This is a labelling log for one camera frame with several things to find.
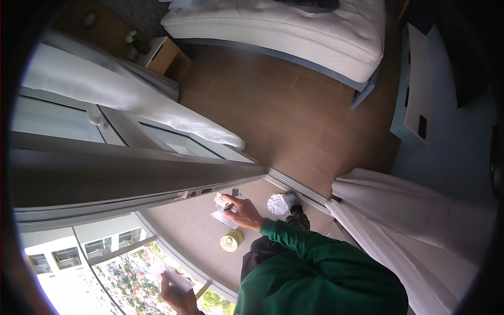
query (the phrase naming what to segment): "beige tile floor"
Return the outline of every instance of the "beige tile floor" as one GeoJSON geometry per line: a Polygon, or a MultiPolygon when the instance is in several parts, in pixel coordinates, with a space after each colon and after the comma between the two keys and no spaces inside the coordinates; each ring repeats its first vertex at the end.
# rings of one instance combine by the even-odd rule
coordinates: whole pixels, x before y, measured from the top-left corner
{"type": "MultiPolygon", "coordinates": [[[[284,192],[268,181],[261,179],[236,188],[240,191],[239,198],[249,198],[263,217],[273,220],[287,217],[288,214],[276,216],[267,209],[266,202],[270,195],[284,192]]],[[[231,189],[222,193],[230,194],[231,189]]],[[[238,250],[234,253],[224,251],[219,240],[230,228],[210,216],[215,211],[214,197],[215,193],[212,193],[152,208],[147,213],[159,222],[170,238],[170,244],[187,259],[214,279],[237,291],[242,257],[248,252],[250,244],[261,235],[256,231],[241,229],[244,240],[238,250]]],[[[310,220],[312,231],[323,232],[333,220],[312,206],[303,204],[303,209],[310,220]]]]}

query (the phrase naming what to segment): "bed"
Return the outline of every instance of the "bed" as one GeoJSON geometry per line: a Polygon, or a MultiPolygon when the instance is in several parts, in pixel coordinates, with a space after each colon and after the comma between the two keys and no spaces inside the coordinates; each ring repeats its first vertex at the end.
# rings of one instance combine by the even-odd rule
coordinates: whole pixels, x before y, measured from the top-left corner
{"type": "Polygon", "coordinates": [[[315,14],[273,0],[204,0],[169,11],[161,25],[179,43],[254,50],[314,69],[360,92],[355,102],[377,78],[385,1],[340,0],[337,10],[315,14]]]}

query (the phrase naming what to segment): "white mattress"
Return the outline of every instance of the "white mattress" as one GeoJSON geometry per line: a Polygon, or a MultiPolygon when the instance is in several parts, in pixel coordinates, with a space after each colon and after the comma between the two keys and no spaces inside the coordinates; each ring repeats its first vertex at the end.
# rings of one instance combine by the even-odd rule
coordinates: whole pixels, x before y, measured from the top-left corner
{"type": "Polygon", "coordinates": [[[173,38],[213,38],[282,51],[366,82],[385,45],[384,0],[340,0],[337,10],[307,13],[272,0],[205,0],[169,11],[173,38]]]}

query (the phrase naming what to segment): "tin can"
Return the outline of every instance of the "tin can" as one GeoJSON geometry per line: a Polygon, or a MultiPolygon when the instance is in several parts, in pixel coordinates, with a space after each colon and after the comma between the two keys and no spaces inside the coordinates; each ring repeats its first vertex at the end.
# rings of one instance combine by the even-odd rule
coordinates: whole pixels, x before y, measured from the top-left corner
{"type": "Polygon", "coordinates": [[[243,242],[243,233],[238,230],[231,230],[221,237],[221,247],[228,252],[235,251],[243,242]]]}

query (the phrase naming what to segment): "green jacket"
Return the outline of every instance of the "green jacket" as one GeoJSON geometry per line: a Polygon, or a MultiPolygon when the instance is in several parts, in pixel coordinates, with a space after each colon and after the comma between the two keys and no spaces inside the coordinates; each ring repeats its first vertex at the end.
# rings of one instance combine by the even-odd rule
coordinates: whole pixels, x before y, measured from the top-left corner
{"type": "Polygon", "coordinates": [[[242,281],[235,315],[405,315],[408,296],[397,276],[347,242],[265,219],[260,233],[289,251],[242,281]]]}

